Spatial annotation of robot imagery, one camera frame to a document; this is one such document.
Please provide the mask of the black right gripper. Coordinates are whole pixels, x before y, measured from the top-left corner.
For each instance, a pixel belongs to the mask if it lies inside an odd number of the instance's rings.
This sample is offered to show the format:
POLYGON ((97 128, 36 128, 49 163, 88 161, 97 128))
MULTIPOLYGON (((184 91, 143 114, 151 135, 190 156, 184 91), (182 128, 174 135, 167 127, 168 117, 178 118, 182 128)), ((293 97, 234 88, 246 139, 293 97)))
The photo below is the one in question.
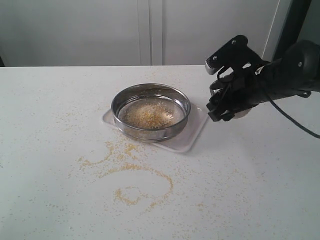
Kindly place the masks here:
POLYGON ((281 60, 261 61, 244 67, 243 63, 224 64, 219 68, 219 93, 212 94, 206 107, 214 122, 228 122, 235 113, 250 110, 257 105, 285 98, 285 83, 281 60))

